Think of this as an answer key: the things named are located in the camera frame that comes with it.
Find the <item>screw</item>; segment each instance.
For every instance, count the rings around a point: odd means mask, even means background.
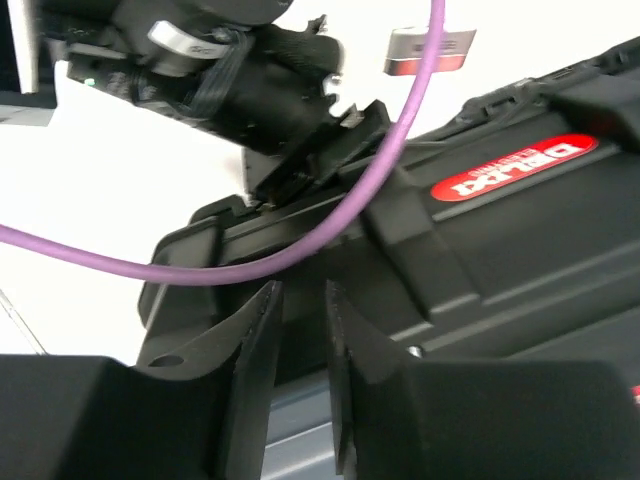
[[[231,35],[221,28],[216,28],[211,32],[211,36],[220,43],[229,43],[231,41]]]
[[[422,347],[418,345],[414,345],[412,347],[407,348],[407,352],[409,352],[411,355],[417,358],[424,357],[424,350],[422,349]]]

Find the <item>black plastic case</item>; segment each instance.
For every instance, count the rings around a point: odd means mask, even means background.
[[[513,162],[514,152],[543,152],[550,144],[540,142],[575,135],[587,143],[570,158],[468,200],[435,198],[443,180],[481,166],[476,173],[486,173]],[[619,341],[639,333],[639,149],[640,39],[470,100],[448,125],[410,142],[384,189],[338,240],[276,276],[285,285],[279,381],[323,368],[330,279],[376,327],[432,358],[593,353],[640,384],[637,341]],[[160,243],[154,262],[230,265],[281,249],[336,206],[368,161],[343,167],[340,188],[272,213],[246,210],[238,198],[204,207]],[[265,281],[146,285],[140,362],[225,318]]]

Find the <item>white background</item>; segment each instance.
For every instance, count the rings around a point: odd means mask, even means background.
[[[478,34],[464,68],[432,82],[416,134],[447,121],[469,97],[640,36],[640,7],[631,0],[448,3],[449,29],[478,28]],[[388,34],[423,26],[428,10],[424,0],[295,0],[281,24],[302,29],[327,13],[329,33],[346,47],[347,99],[364,107],[379,97],[396,116],[411,79],[380,74]],[[241,191],[238,147],[58,73],[60,107],[51,126],[0,127],[0,223],[148,262],[156,243],[197,208]],[[144,333],[136,312],[140,287],[0,245],[0,290],[54,354],[133,363]],[[0,351],[16,350],[16,340],[3,332]]]

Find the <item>red logo label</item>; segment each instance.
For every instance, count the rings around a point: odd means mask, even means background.
[[[431,189],[431,195],[443,202],[462,202],[584,155],[597,146],[598,141],[588,135],[550,138],[442,180]]]

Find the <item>gray surface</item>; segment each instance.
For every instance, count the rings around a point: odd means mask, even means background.
[[[335,480],[329,385],[324,375],[276,392],[263,480]]]
[[[46,127],[49,125],[49,122],[51,122],[53,114],[54,110],[50,108],[0,105],[0,123],[5,125]]]
[[[418,59],[424,48],[424,31],[414,28],[400,28],[391,33],[387,58],[389,60]],[[442,41],[441,56],[466,55],[476,35],[475,30],[446,32]]]

